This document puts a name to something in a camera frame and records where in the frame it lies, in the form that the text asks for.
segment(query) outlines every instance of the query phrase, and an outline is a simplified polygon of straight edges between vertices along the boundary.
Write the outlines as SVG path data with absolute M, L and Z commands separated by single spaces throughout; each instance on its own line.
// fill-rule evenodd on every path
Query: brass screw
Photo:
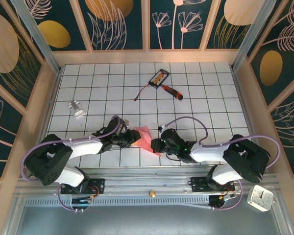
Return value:
M 156 192 L 155 191 L 150 191 L 149 192 L 149 197 L 154 198 L 156 196 Z

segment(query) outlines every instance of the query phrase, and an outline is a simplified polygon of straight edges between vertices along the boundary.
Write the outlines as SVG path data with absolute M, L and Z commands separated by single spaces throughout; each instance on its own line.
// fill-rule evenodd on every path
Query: pink cloth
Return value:
M 143 127 L 137 127 L 135 130 L 138 131 L 139 134 L 141 135 L 141 138 L 135 142 L 135 145 L 137 147 L 140 147 L 144 150 L 147 150 L 153 153 L 152 148 L 150 147 L 152 137 L 151 137 L 149 128 L 147 126 L 143 126 Z

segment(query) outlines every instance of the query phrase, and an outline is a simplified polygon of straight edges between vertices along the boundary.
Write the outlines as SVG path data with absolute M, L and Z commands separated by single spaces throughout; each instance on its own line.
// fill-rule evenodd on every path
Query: red screwdriver handle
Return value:
M 183 99 L 183 95 L 176 91 L 175 89 L 172 89 L 171 87 L 168 87 L 166 85 L 161 85 L 162 89 L 165 90 L 166 92 L 170 93 L 171 95 L 173 95 L 175 98 L 177 98 L 178 100 L 182 100 Z

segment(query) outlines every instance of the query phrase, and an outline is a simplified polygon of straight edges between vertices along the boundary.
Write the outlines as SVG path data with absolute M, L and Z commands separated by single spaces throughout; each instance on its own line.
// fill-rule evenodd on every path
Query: white alarm clock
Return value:
M 262 212 L 269 211 L 273 203 L 273 193 L 259 185 L 255 185 L 249 191 L 247 202 Z

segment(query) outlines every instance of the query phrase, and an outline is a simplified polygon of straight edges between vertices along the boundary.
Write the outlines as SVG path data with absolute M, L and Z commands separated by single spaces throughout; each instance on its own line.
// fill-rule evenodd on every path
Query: yellow circle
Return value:
M 11 72 L 19 59 L 19 41 L 12 25 L 0 15 L 0 72 Z
M 133 0 L 85 0 L 89 10 L 99 19 L 106 21 L 111 21 L 113 16 L 110 1 L 112 2 L 116 10 L 117 8 L 120 9 L 123 17 L 128 16 L 133 9 Z
M 253 23 L 264 0 L 226 0 L 224 17 L 233 25 Z
M 69 32 L 56 21 L 44 21 L 38 27 L 47 43 L 52 47 L 64 48 L 71 42 Z
M 260 63 L 260 80 L 269 87 L 279 78 L 283 66 L 282 56 L 275 50 L 268 51 Z

